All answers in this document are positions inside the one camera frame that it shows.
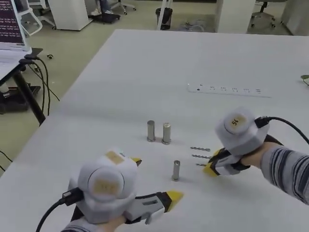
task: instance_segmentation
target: laptop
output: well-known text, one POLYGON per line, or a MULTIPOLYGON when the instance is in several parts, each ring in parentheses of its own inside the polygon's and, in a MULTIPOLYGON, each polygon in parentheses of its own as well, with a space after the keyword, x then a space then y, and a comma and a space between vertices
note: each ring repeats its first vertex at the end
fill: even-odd
POLYGON ((14 0, 0 1, 0 80, 31 54, 14 0))

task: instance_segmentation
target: yellow label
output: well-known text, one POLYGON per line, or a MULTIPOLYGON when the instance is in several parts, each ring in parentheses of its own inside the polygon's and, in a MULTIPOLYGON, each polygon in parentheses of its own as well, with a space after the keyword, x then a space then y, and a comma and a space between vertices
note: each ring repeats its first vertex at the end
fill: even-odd
POLYGON ((124 159, 121 156, 117 155, 113 151, 106 153, 105 156, 109 158, 116 165, 124 161, 124 159))
POLYGON ((230 126, 231 126, 231 128, 236 129, 237 127, 239 127, 240 125, 242 125, 245 122, 246 122, 246 118, 244 116, 237 115, 230 122, 230 126))
POLYGON ((93 192, 95 194, 109 194, 116 195, 118 193, 118 183, 110 182, 104 179, 97 179, 93 186, 93 192))

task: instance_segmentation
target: floor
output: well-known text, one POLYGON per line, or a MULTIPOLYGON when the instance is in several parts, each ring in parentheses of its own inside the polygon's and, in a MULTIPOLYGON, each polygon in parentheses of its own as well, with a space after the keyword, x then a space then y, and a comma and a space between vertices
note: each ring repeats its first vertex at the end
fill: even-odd
MULTIPOLYGON (((160 7, 159 1, 129 1, 136 5, 137 11, 128 11, 120 21, 113 25, 91 23, 81 32, 54 31, 49 25, 28 39, 33 47, 44 49, 42 58, 46 61, 50 73, 50 88, 61 98, 69 87, 74 83, 81 71, 101 48, 115 29, 149 29, 156 28, 155 10, 160 7), (48 60, 46 55, 52 53, 53 60, 48 60)), ((172 6, 172 30, 182 29, 185 22, 196 22, 202 20, 205 31, 212 31, 212 20, 215 12, 213 3, 187 3, 175 2, 172 6)), ((284 9, 284 3, 273 3, 266 12, 280 18, 284 9)), ((288 34, 282 27, 274 30, 269 29, 268 22, 261 21, 254 29, 249 29, 251 34, 288 34)), ((32 85, 40 85, 40 80, 29 70, 24 76, 32 85)), ((42 102, 42 93, 38 95, 38 101, 42 102)), ((57 106, 57 101, 52 98, 51 111, 57 106)), ((5 152, 11 159, 14 159, 28 139, 38 128, 38 122, 31 111, 15 114, 1 115, 0 128, 2 135, 0 139, 0 150, 5 152)), ((0 165, 7 169, 10 162, 0 156, 0 165)))

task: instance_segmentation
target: laptop screen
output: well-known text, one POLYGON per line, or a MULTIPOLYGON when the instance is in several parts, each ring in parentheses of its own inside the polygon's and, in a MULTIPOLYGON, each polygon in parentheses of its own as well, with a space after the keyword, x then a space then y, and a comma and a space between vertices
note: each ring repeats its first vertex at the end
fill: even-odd
POLYGON ((11 0, 0 0, 0 43, 24 45, 11 0))

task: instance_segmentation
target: number label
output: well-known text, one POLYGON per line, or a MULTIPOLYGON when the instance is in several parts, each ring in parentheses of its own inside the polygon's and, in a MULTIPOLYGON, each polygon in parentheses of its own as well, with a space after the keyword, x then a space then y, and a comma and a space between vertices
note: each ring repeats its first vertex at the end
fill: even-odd
POLYGON ((237 115, 235 116, 232 121, 230 122, 230 126, 233 129, 236 129, 237 127, 239 127, 240 125, 242 125, 243 123, 246 122, 246 118, 242 115, 237 115))

